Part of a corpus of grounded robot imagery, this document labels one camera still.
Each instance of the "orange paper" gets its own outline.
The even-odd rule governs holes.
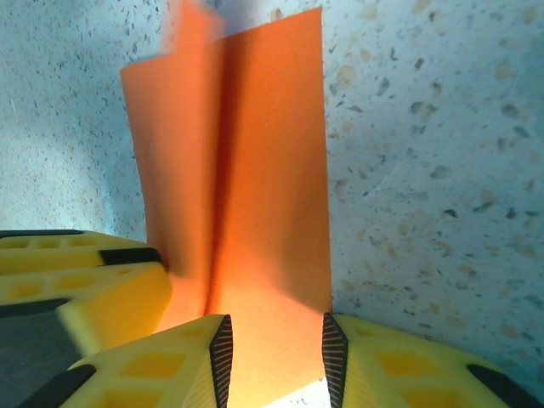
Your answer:
[[[149,240],[173,277],[161,328],[230,314],[229,406],[259,407],[324,376],[320,10],[213,44],[215,17],[183,2],[181,21],[176,54],[122,71]]]

